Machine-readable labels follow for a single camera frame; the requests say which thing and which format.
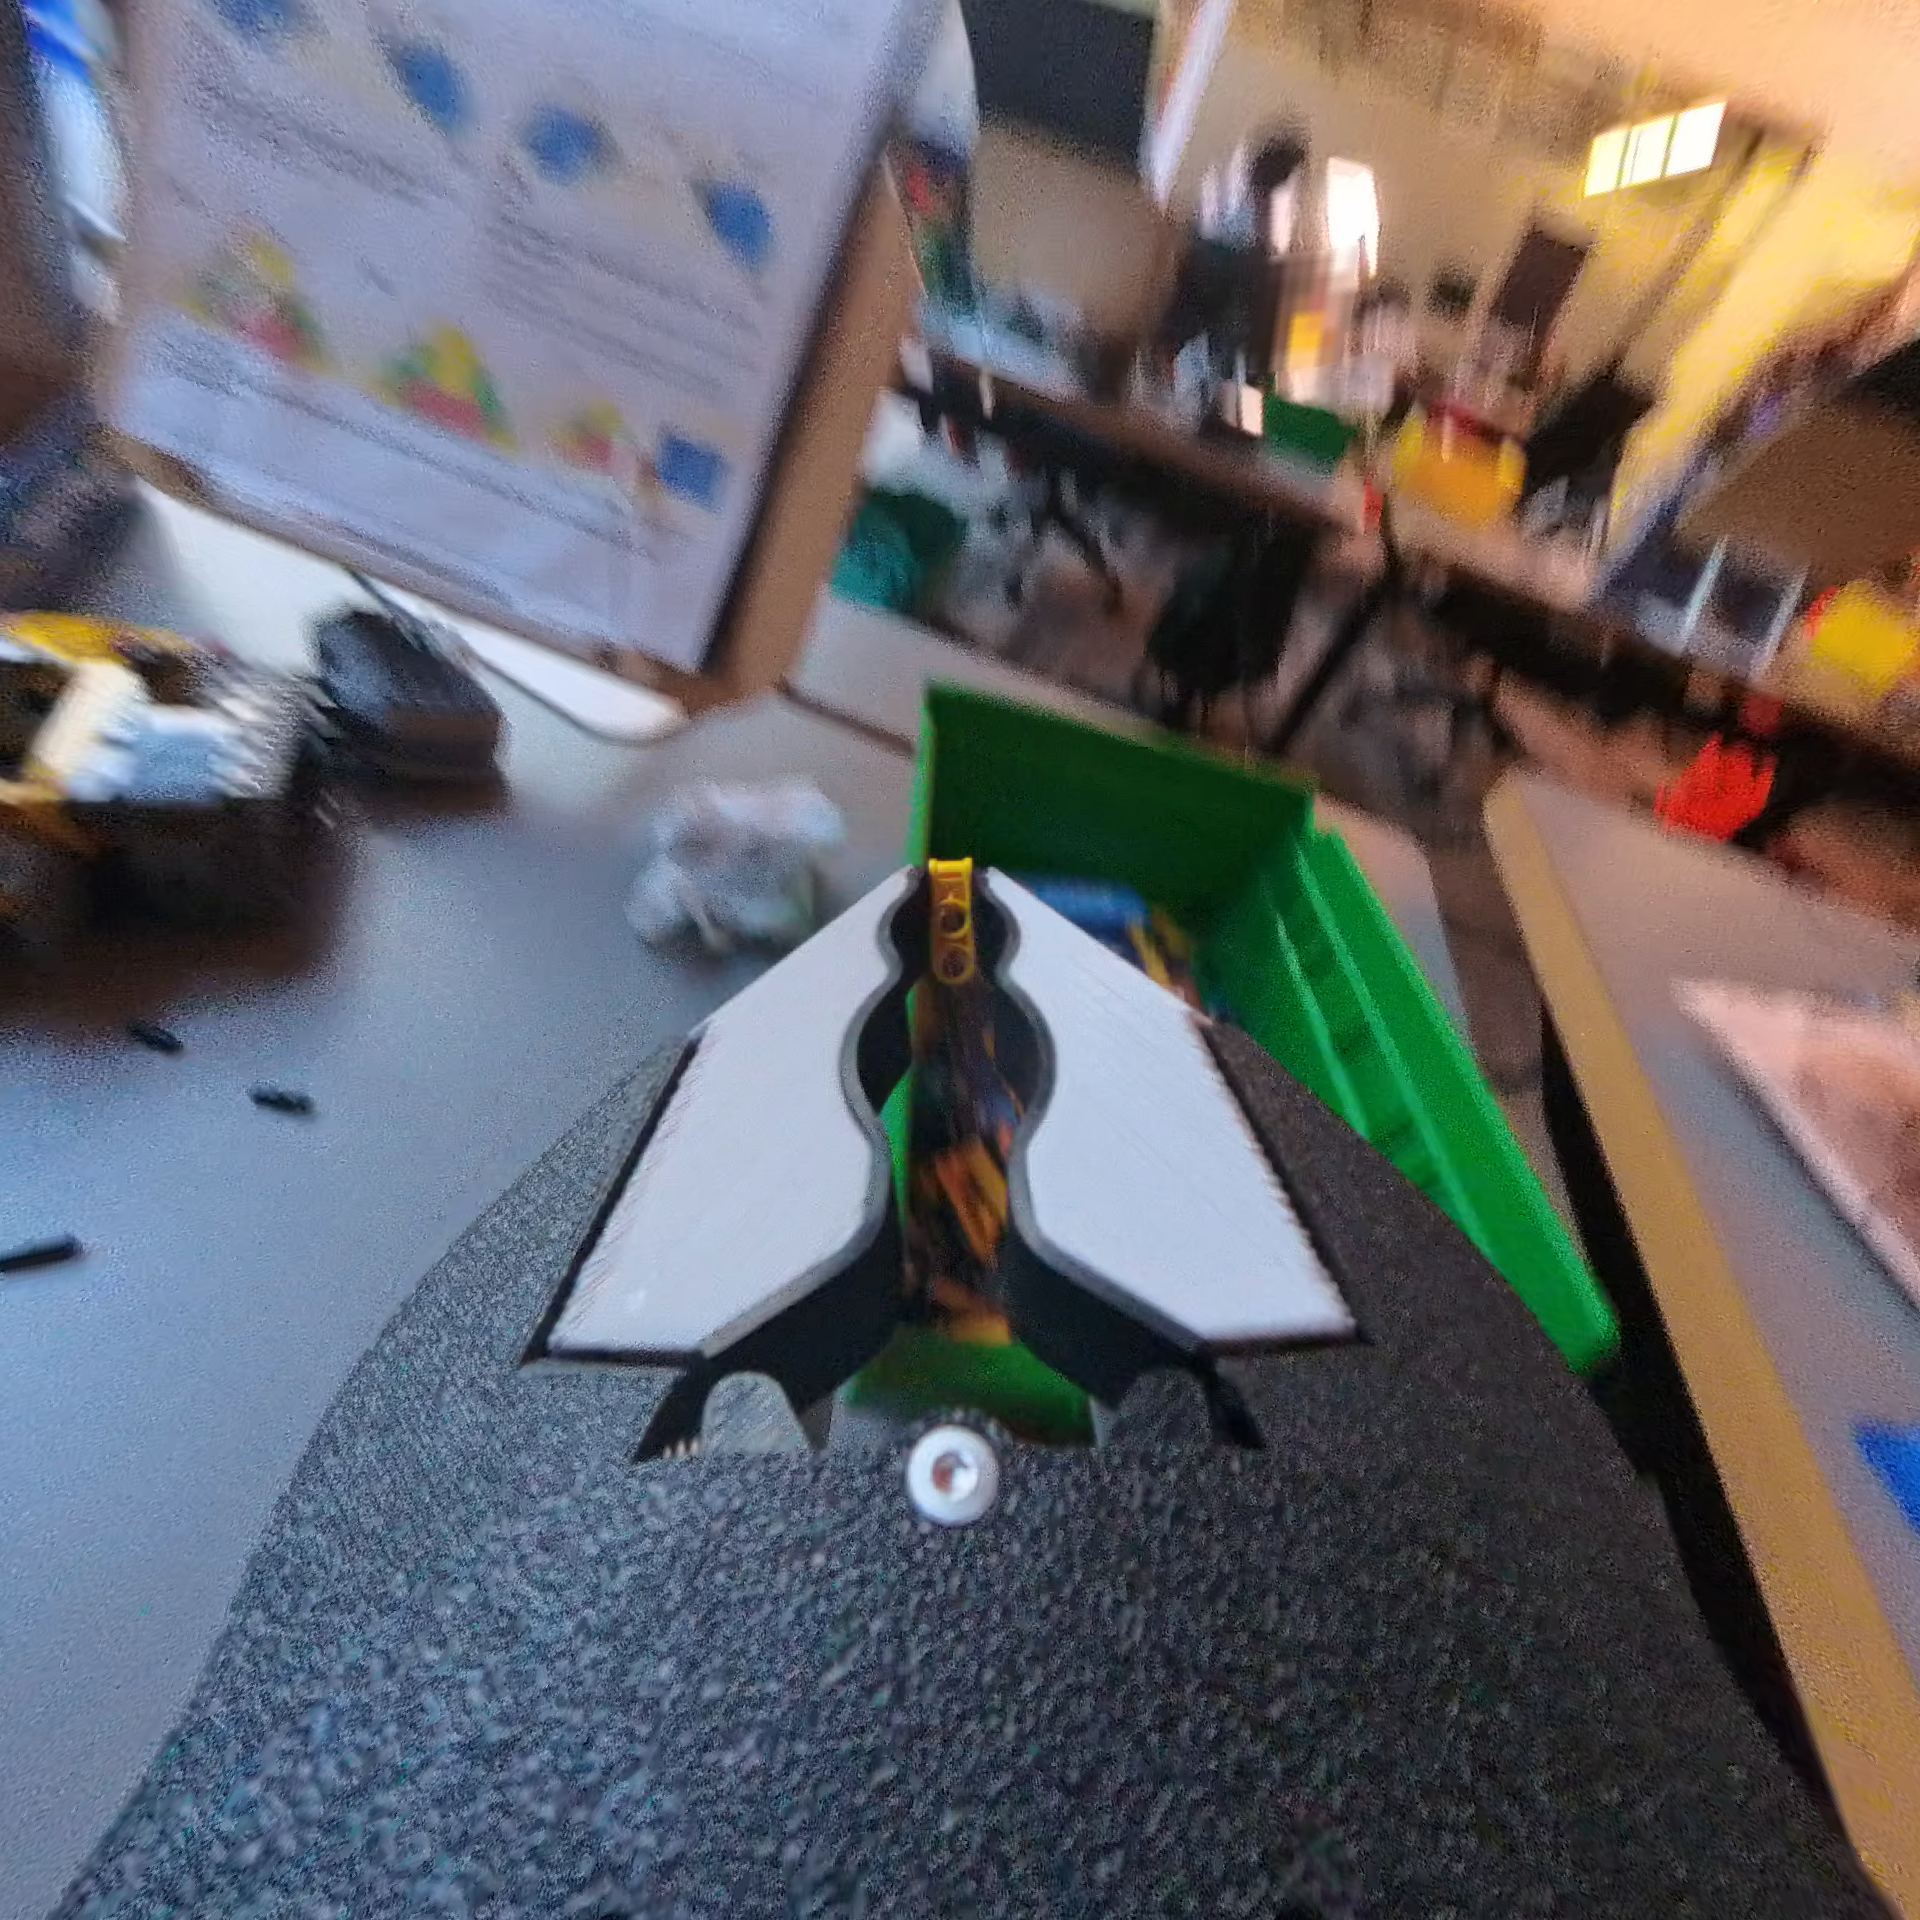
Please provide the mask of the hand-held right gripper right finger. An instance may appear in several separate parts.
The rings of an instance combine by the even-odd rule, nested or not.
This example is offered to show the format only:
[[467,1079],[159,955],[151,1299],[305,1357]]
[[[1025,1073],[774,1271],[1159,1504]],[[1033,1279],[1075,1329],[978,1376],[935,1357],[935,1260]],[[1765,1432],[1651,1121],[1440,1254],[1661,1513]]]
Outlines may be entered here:
[[1092,1401],[1152,1372],[1210,1377],[1357,1338],[1273,1158],[1226,1085],[1210,1022],[1022,880],[985,871],[993,984],[1033,1082],[1005,1152],[1005,1308]]

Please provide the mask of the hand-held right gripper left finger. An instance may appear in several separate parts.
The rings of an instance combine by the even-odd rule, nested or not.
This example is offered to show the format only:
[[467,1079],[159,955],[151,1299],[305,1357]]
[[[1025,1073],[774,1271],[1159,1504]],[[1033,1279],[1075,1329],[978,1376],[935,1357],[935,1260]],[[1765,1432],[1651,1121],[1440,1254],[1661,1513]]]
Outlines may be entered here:
[[827,1401],[902,1308],[894,1152],[925,873],[894,871],[691,1030],[549,1308],[549,1354]]

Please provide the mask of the green plastic bin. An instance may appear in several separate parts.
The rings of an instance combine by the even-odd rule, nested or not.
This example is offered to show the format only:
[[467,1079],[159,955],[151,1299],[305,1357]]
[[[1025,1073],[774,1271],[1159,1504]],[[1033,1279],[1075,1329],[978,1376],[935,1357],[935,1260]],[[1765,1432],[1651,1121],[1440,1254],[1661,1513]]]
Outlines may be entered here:
[[[1595,1382],[1618,1313],[1561,1224],[1426,971],[1348,843],[1293,781],[1099,732],[1013,700],[920,700],[907,849],[976,876],[1106,876],[1196,948],[1210,1047],[1357,1313],[1357,1338],[1272,1357],[1386,1357],[1558,1446],[1614,1453]],[[874,1366],[898,1407],[973,1404],[1088,1439],[1092,1400],[1033,1354],[938,1336],[911,1292]],[[1266,1357],[1223,1357],[1246,1372]]]

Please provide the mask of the yellow grey toy bulldozer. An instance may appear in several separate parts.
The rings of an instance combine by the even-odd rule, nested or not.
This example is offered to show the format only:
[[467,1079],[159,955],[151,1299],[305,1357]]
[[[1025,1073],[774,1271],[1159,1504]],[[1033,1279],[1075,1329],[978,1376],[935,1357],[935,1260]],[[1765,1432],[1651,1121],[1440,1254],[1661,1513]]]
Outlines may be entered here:
[[324,819],[304,676],[113,618],[4,614],[4,946],[304,906]]

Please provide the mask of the grey desk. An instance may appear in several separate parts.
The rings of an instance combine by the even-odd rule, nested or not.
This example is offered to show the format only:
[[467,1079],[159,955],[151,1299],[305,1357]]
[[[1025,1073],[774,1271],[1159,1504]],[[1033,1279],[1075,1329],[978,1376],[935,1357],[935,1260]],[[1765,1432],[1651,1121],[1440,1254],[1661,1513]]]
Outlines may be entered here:
[[[1131,713],[823,600],[789,690],[661,739],[496,685],[501,785],[335,796],[316,915],[274,937],[4,965],[4,1917],[42,1917],[177,1718],[325,1401],[467,1224],[752,976],[635,941],[653,809],[803,778],[827,902],[902,855],[925,683],[1111,732]],[[162,1059],[125,1037],[162,1022]],[[252,1107],[292,1085],[311,1115]]]

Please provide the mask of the pile of blue toy bags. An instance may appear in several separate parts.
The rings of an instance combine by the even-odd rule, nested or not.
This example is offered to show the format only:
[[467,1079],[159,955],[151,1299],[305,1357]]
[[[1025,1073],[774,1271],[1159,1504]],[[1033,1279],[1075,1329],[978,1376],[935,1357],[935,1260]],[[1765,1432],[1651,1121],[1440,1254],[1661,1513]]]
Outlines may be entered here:
[[1106,876],[1041,873],[1025,873],[1022,883],[1115,959],[1183,997],[1186,1007],[1200,1015],[1210,1007],[1196,976],[1195,937],[1135,889]]

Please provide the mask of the crumpled white tissue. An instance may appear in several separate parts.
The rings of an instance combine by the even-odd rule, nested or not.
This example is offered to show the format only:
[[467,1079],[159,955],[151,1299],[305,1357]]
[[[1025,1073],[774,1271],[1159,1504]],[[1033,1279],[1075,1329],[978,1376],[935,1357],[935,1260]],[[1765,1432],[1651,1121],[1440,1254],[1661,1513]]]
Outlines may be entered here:
[[684,782],[653,809],[624,926],[653,948],[799,948],[844,834],[840,806],[809,781]]

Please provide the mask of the scattered black toy pins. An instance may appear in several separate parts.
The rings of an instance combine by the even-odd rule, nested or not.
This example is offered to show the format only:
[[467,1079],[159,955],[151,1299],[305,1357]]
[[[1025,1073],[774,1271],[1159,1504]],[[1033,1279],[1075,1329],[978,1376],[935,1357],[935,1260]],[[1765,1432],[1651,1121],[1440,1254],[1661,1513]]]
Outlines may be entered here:
[[[135,1047],[151,1049],[162,1059],[177,1059],[185,1051],[183,1037],[162,1022],[128,1022],[125,1037]],[[261,1112],[279,1112],[279,1115],[311,1115],[316,1112],[316,1100],[304,1090],[292,1090],[292,1085],[258,1082],[250,1090],[250,1100]],[[35,1273],[42,1269],[75,1263],[75,1260],[85,1260],[85,1254],[86,1254],[86,1248],[76,1235],[54,1235],[54,1236],[35,1236],[22,1245],[4,1245],[4,1279],[22,1279],[22,1273]]]

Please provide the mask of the black toy part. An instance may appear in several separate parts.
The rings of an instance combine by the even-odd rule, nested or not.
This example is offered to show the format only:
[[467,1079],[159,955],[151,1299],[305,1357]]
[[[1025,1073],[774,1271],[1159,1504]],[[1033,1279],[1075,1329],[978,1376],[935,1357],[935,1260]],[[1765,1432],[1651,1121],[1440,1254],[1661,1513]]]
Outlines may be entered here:
[[311,630],[334,743],[400,782],[491,782],[504,716],[436,635],[398,611],[335,609]]

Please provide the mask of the yellow edged grey table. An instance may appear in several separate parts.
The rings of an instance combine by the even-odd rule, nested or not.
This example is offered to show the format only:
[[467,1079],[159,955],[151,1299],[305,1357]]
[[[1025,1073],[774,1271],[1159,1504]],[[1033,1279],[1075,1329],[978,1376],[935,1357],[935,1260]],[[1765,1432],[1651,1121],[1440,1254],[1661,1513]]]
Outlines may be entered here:
[[1918,1527],[1855,1439],[1918,1427],[1918,1308],[1675,997],[1883,995],[1918,936],[1530,772],[1484,829],[1835,1815],[1918,1917]]

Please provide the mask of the teal bin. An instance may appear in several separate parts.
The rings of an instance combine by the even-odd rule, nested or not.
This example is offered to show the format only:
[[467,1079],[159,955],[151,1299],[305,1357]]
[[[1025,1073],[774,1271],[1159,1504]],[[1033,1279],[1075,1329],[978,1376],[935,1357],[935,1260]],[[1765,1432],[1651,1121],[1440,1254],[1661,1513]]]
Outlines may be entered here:
[[967,518],[935,493],[866,488],[848,520],[827,589],[856,609],[920,614],[965,531]]

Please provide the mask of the wooden table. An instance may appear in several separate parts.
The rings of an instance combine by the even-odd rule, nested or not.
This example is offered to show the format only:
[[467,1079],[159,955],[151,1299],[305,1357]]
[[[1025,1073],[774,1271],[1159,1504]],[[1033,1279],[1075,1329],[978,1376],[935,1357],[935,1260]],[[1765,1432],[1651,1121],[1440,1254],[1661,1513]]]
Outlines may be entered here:
[[1357,541],[1367,558],[1361,593],[1272,729],[1272,755],[1291,754],[1361,645],[1394,611],[1417,609],[1422,593],[1432,593],[1460,645],[1503,673],[1622,713],[1686,696],[1688,659],[1599,611],[1588,594],[1589,579],[1550,541],[1514,520],[1467,524],[1447,514],[1417,488],[1422,466],[1386,466],[1377,518],[1364,531],[1357,479],[1315,479],[1226,427],[1183,431],[1141,404],[1041,393],[918,336],[902,344],[898,393],[935,421],[950,418],[1007,445],[1065,440],[1092,466],[1124,470],[1133,488],[1191,490],[1308,541]]

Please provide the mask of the yellow storage bin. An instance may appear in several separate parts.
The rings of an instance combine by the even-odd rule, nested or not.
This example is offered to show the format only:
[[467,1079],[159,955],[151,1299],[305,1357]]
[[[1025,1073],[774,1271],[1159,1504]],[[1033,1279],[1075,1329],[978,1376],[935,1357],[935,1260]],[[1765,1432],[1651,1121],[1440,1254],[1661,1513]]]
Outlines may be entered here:
[[1386,493],[1461,531],[1508,520],[1528,479],[1523,440],[1484,433],[1460,414],[1409,411],[1386,458]]

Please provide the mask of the instruction sheet board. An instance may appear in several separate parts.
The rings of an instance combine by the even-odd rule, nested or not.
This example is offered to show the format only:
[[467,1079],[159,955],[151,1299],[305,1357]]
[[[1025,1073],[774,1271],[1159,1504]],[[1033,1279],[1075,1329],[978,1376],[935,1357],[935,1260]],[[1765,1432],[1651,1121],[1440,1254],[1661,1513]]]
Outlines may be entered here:
[[106,427],[159,490],[635,683],[781,690],[913,270],[942,2],[128,2]]

